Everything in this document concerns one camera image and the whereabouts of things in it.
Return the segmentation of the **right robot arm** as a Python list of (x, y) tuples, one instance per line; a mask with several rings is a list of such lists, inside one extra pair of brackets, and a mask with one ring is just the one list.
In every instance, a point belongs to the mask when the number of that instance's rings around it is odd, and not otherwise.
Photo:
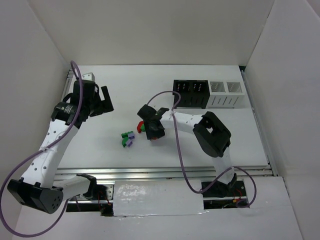
[[(230, 158), (231, 132), (213, 112), (187, 114), (164, 107), (155, 110), (145, 104), (137, 112), (137, 115), (144, 122), (148, 140), (162, 138), (165, 136), (165, 130), (174, 129), (182, 175), (192, 192), (203, 194), (211, 187), (229, 191), (234, 186), (237, 174)], [(202, 190), (195, 190), (188, 180), (182, 159), (179, 132), (194, 135), (203, 152), (212, 158), (217, 177)]]

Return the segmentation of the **purple lego brick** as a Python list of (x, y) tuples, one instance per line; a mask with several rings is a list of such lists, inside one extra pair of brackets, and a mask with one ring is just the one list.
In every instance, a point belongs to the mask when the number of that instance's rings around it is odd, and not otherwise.
[(131, 145), (133, 144), (133, 141), (131, 139), (128, 139), (126, 142), (125, 142), (125, 145), (127, 147), (130, 147)]

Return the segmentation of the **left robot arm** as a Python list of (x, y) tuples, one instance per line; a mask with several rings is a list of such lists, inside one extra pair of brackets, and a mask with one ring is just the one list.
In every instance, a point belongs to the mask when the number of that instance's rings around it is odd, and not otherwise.
[(69, 93), (53, 109), (47, 135), (40, 153), (18, 180), (10, 180), (7, 189), (23, 206), (53, 214), (61, 203), (78, 195), (95, 196), (97, 179), (80, 173), (54, 183), (56, 171), (73, 137), (89, 117), (114, 110), (108, 88), (94, 81), (76, 80)]

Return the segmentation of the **green curved lego brick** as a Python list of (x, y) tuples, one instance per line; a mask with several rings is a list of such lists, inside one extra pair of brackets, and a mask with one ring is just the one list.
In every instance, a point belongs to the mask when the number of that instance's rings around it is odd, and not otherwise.
[(128, 138), (123, 138), (121, 141), (121, 145), (125, 148), (127, 146)]

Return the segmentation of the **red curved lego brick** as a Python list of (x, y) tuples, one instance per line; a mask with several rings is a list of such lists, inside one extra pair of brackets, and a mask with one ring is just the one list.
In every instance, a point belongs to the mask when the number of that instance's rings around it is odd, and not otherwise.
[(140, 121), (137, 125), (137, 132), (140, 134), (142, 132), (141, 128), (142, 128), (142, 125), (144, 124), (144, 121)]

